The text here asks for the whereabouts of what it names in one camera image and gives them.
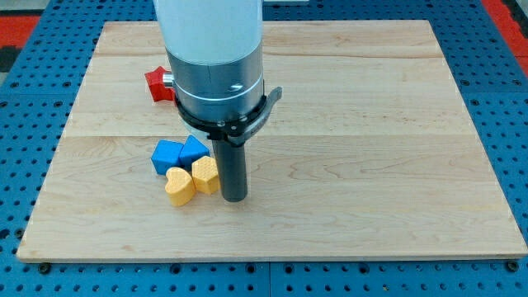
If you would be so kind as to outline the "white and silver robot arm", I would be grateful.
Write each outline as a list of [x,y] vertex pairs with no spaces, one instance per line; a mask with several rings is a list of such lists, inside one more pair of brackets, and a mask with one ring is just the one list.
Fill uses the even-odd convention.
[[261,0],[155,0],[182,108],[199,120],[231,121],[262,99]]

